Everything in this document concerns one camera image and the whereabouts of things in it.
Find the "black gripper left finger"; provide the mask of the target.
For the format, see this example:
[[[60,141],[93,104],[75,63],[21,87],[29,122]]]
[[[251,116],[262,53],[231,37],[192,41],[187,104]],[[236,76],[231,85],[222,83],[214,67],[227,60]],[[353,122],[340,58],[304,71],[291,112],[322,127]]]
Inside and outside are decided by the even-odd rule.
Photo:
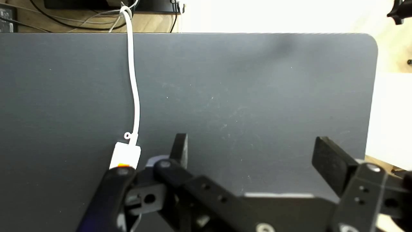
[[[188,135],[177,134],[170,156],[155,163],[155,176],[165,183],[178,203],[209,215],[241,211],[241,199],[205,175],[187,170]]]

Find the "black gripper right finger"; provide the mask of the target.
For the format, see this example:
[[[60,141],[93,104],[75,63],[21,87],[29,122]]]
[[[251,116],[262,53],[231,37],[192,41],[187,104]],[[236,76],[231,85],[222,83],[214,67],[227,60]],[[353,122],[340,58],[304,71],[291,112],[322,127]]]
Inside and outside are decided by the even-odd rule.
[[[379,214],[383,205],[384,169],[358,162],[329,136],[317,136],[312,165],[339,197],[340,214]]]

